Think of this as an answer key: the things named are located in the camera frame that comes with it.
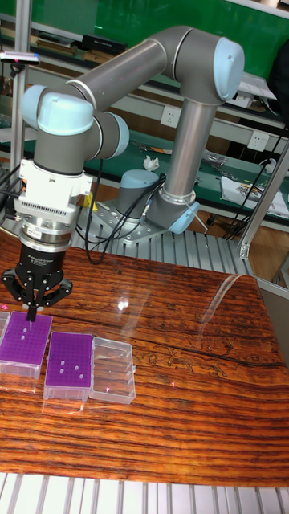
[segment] metal pole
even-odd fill
[[[15,23],[15,51],[29,51],[31,38],[32,0],[17,0]],[[15,76],[12,102],[12,141],[10,169],[19,164],[24,148],[24,122],[20,103],[27,86],[27,67]]]
[[[238,242],[237,248],[240,251],[242,259],[248,259],[250,244],[258,228],[261,225],[266,212],[268,211],[274,197],[281,186],[287,171],[289,170],[289,140],[287,141],[284,150],[282,151],[275,170],[273,171],[269,182],[263,192],[263,195],[258,202],[254,213],[252,214],[246,229]]]
[[[183,197],[193,191],[216,105],[185,99],[165,181],[165,192]]]

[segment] black cylinder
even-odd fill
[[[42,278],[60,271],[63,266],[65,251],[50,253],[47,251],[33,250],[25,244],[21,247],[20,264],[26,271],[30,271],[34,277],[34,287],[39,289]]]

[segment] pipette tip box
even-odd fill
[[[0,373],[20,375],[38,379],[52,316],[36,316],[35,321],[27,321],[25,312],[7,314],[0,337]]]

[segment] purple tip rack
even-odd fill
[[[0,373],[39,378],[52,316],[27,321],[25,312],[12,312],[0,341]]]
[[[44,399],[88,399],[92,383],[92,336],[53,332]]]

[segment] wooden table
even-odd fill
[[[0,232],[1,272],[20,244]],[[0,377],[0,471],[224,485],[289,484],[289,374],[254,278],[67,252],[52,329],[129,342],[130,406],[43,400]],[[21,310],[1,284],[0,300]],[[119,303],[128,302],[122,310]]]

